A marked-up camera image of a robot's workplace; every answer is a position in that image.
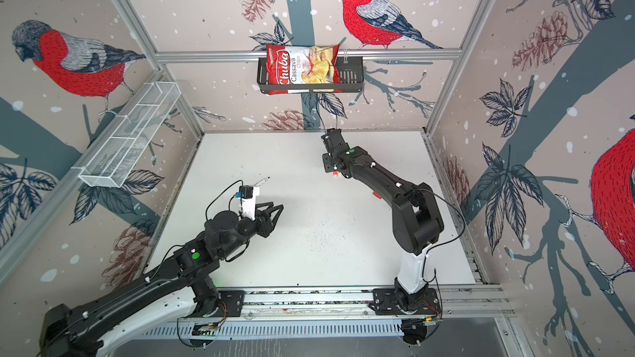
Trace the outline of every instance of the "bird head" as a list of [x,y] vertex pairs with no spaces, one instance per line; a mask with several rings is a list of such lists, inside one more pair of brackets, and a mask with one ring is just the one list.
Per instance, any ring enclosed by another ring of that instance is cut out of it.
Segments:
[[39,39],[52,28],[42,21],[28,20],[13,30],[12,41],[15,52],[22,61],[43,60]]

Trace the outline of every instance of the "bag of chips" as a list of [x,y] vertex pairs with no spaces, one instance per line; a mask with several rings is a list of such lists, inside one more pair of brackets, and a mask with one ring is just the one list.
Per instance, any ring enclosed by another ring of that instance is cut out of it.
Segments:
[[[335,67],[340,46],[303,47],[267,45],[267,72],[269,84],[332,84],[340,83]],[[333,89],[315,90],[333,92]],[[273,90],[269,95],[309,90]]]

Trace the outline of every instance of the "bird illustration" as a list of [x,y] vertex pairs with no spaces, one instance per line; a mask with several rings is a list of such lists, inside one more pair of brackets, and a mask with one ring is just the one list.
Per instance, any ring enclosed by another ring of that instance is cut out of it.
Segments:
[[613,282],[624,273],[635,271],[635,129],[623,136],[608,149],[593,166],[591,173],[591,200],[593,214],[583,215],[571,210],[566,196],[556,196],[565,201],[572,216],[588,220],[598,226],[608,241],[622,255],[624,263],[614,274],[607,274],[595,262],[595,267],[608,281],[607,294],[614,294]]
[[351,35],[360,40],[361,46],[382,45],[385,49],[393,42],[413,40],[431,49],[440,49],[423,38],[406,18],[399,7],[388,0],[342,0],[344,24]]
[[104,97],[108,109],[108,94],[120,84],[123,75],[136,60],[146,58],[134,51],[116,49],[95,39],[76,38],[56,31],[49,25],[28,20],[21,23],[12,35],[15,52],[22,61],[33,60],[64,90],[84,97]]

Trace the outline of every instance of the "white tabletop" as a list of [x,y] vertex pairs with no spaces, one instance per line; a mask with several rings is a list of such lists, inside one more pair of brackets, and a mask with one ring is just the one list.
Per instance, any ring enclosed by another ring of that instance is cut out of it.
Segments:
[[[342,132],[350,147],[361,146],[397,176],[425,182],[442,195],[419,132]],[[393,237],[391,208],[366,185],[324,172],[326,152],[319,132],[206,134],[150,259],[157,266],[174,244],[203,230],[207,204],[237,179],[260,188],[258,203],[283,204],[275,231],[254,236],[235,261],[211,274],[217,287],[392,285],[401,247]],[[210,208],[210,218],[238,185]],[[233,210],[239,203],[234,199]],[[445,230],[440,242],[457,235],[446,204],[437,199]],[[431,252],[440,284],[474,284],[461,243]]]

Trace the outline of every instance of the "white wire mesh basket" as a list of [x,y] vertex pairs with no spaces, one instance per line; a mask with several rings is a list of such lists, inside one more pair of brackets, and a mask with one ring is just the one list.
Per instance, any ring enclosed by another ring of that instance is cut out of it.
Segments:
[[123,121],[79,175],[88,186],[121,187],[181,96],[176,83],[147,83],[146,87],[130,113],[118,116]]

